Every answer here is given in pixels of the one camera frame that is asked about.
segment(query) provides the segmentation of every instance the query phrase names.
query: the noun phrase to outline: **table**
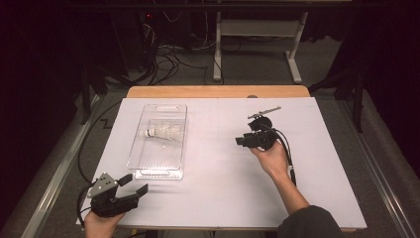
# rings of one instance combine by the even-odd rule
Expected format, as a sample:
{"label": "table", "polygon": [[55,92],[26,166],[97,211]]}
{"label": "table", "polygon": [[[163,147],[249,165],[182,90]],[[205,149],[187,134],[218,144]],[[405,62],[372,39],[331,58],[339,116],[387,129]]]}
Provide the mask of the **table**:
{"label": "table", "polygon": [[[352,0],[317,0],[314,2],[350,2]],[[292,21],[268,21],[268,20],[222,20],[222,14],[217,13],[216,24],[216,50],[214,54],[213,80],[222,79],[222,51],[220,49],[222,36],[253,36],[253,37],[286,37],[293,38],[293,46],[285,52],[290,73],[296,84],[302,83],[302,78],[296,64],[295,56],[300,38],[306,24],[308,12],[303,11],[299,19]]]}
{"label": "table", "polygon": [[[244,99],[249,95],[259,98]],[[187,104],[188,134],[182,180],[139,179],[119,188],[117,196],[124,196],[150,185],[139,207],[120,221],[121,227],[275,230],[287,212],[258,160],[235,144],[234,135],[249,132],[244,112],[278,104],[281,113],[269,118],[288,138],[298,188],[309,202],[329,210],[342,229],[367,227],[316,101],[305,87],[145,86],[133,87],[127,97],[95,178],[106,172],[117,179],[129,172],[130,142],[145,103]],[[212,133],[214,124],[223,133]],[[89,202],[86,199],[83,207]]]}

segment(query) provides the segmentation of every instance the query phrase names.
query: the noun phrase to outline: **hand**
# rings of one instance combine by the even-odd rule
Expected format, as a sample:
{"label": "hand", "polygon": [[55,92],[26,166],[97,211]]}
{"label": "hand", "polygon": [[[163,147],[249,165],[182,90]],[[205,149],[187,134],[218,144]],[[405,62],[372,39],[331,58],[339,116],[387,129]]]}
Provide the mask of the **hand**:
{"label": "hand", "polygon": [[258,148],[250,148],[250,150],[257,156],[262,165],[262,169],[272,179],[279,176],[288,176],[286,153],[278,141],[267,151],[262,151]]}
{"label": "hand", "polygon": [[276,141],[267,151],[251,148],[251,152],[257,156],[262,169],[274,181],[289,214],[309,206],[308,201],[288,176],[286,153],[279,142]]}
{"label": "hand", "polygon": [[118,222],[125,213],[114,217],[102,218],[93,211],[89,211],[84,218],[85,237],[86,238],[111,238],[117,228]]}

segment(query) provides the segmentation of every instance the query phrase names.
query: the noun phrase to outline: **gray floor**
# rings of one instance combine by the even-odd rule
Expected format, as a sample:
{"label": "gray floor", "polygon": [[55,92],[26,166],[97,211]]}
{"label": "gray floor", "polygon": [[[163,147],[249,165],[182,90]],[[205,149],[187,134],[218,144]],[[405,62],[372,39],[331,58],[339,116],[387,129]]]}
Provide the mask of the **gray floor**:
{"label": "gray floor", "polygon": [[[223,83],[239,84],[293,84],[288,71],[284,51],[291,46],[289,39],[262,42],[265,39],[242,40],[224,39],[222,57]],[[322,80],[331,66],[340,43],[330,39],[316,43],[302,43],[296,55],[296,61],[306,86]],[[165,85],[200,85],[221,84],[213,82],[213,51],[176,50],[176,56],[192,68],[181,65],[176,75],[163,81]],[[162,62],[161,67],[170,67]],[[166,72],[157,75],[162,78]],[[110,86],[110,92],[95,103],[98,115],[127,93],[123,86]],[[357,196],[368,229],[346,233],[347,237],[416,237],[410,230],[414,224],[420,224],[420,182],[404,160],[395,142],[392,140],[374,105],[365,93],[363,110],[363,129],[359,134],[349,122],[349,105],[352,101],[336,101],[333,89],[321,89],[313,93],[319,104],[327,128],[336,150]],[[112,125],[118,112],[118,105],[102,115]],[[27,228],[37,206],[46,192],[56,169],[66,157],[76,157],[72,146],[80,143],[77,138],[85,127],[80,126],[81,112],[67,128],[61,140],[39,170],[26,195],[20,200],[15,212],[1,232],[1,237],[21,237]],[[98,121],[84,142],[81,151],[82,167],[92,178],[96,165],[111,130],[104,128],[104,122]],[[85,182],[78,173],[76,163],[70,164],[66,180],[61,189],[52,198],[52,205],[45,212],[45,219],[40,224],[39,237],[83,237],[80,227],[75,225],[76,200]],[[117,237],[128,237],[130,230],[119,229]]]}

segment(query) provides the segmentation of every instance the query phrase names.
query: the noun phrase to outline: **clear plastic container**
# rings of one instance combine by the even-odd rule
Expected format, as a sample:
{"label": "clear plastic container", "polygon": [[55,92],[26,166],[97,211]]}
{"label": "clear plastic container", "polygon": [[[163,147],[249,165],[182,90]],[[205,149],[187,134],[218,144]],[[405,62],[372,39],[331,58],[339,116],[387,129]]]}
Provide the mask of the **clear plastic container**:
{"label": "clear plastic container", "polygon": [[186,105],[145,105],[127,168],[136,179],[182,179]]}

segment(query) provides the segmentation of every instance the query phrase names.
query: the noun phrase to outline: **white table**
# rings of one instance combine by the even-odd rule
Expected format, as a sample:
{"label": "white table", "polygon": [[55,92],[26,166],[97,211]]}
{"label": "white table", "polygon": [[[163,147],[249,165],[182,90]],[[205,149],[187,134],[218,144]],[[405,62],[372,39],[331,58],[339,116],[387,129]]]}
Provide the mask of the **white table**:
{"label": "white table", "polygon": [[[287,212],[270,178],[235,137],[249,132],[247,119],[267,114],[291,147],[297,186],[311,204],[329,210],[343,229],[367,225],[314,98],[126,98],[98,165],[118,179],[126,164],[145,104],[188,106],[188,132],[182,180],[137,179],[117,196],[132,194],[148,183],[139,207],[120,221],[122,227],[147,229],[273,230]],[[88,207],[86,199],[83,207]]]}

